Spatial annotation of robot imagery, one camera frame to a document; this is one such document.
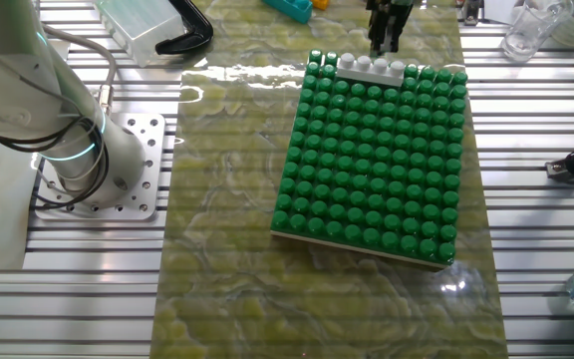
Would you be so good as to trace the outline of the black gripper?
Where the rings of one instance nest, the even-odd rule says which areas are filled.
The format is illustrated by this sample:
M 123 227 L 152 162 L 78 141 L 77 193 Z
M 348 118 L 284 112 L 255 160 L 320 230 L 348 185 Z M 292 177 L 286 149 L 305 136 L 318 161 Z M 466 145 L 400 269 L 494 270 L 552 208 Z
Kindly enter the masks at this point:
M 366 9 L 371 12 L 369 23 L 370 51 L 379 53 L 384 41 L 384 50 L 397 53 L 401 35 L 399 20 L 406 20 L 414 7 L 413 0 L 367 0 Z

